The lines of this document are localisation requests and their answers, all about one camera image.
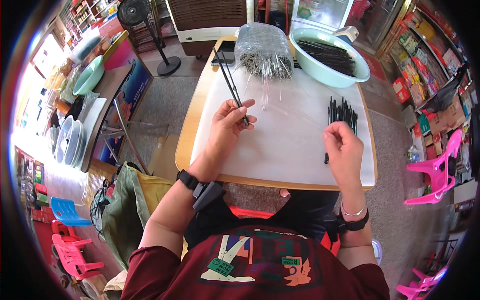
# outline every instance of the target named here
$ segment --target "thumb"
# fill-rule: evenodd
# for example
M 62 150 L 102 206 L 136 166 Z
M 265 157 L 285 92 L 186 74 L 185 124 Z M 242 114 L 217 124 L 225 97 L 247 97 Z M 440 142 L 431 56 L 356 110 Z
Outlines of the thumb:
M 245 106 L 242 106 L 231 113 L 229 113 L 225 119 L 224 122 L 228 125 L 231 126 L 235 123 L 237 123 L 241 118 L 245 117 L 247 114 L 247 108 Z
M 327 131 L 324 131 L 324 144 L 325 150 L 327 151 L 329 156 L 337 156 L 340 154 L 340 150 L 338 149 L 338 142 L 335 136 Z

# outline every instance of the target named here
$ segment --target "brown air cooler grille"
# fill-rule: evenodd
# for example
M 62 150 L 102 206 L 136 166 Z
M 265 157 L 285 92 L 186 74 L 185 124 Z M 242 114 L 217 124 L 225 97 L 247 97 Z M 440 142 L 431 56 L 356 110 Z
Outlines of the brown air cooler grille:
M 179 31 L 247 22 L 245 0 L 168 0 L 168 4 Z

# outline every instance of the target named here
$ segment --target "shirt sleeve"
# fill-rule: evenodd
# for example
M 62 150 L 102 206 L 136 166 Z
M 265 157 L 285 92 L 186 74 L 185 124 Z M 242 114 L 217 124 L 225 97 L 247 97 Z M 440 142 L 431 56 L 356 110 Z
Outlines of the shirt sleeve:
M 167 290 L 180 266 L 180 258 L 162 246 L 137 249 L 128 260 L 121 300 L 156 299 Z
M 372 299 L 390 299 L 390 289 L 382 269 L 376 264 L 361 264 L 350 270 Z

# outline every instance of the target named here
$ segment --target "person's left hand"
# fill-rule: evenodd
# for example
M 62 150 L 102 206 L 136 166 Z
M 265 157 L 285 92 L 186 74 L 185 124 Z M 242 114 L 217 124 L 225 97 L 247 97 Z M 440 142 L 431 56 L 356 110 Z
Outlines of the person's left hand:
M 224 160 L 232 152 L 237 143 L 240 132 L 247 129 L 252 130 L 257 118 L 246 115 L 247 108 L 253 106 L 255 100 L 248 99 L 237 108 L 233 99 L 227 100 L 213 116 L 210 135 L 208 136 L 206 150 L 217 159 Z M 247 116 L 249 125 L 245 126 L 242 118 Z

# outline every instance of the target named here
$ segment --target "red doormat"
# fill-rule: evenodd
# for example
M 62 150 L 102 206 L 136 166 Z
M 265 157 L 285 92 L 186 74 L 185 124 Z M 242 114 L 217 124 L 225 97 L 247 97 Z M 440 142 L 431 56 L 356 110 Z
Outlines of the red doormat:
M 358 48 L 355 48 L 355 50 L 358 51 L 360 55 L 362 55 L 365 61 L 367 62 L 370 68 L 370 74 L 372 74 L 375 78 L 378 78 L 381 81 L 388 84 L 387 77 L 385 76 L 384 69 L 382 67 L 382 64 L 379 62 L 379 60 L 374 58 L 372 55 L 359 50 Z

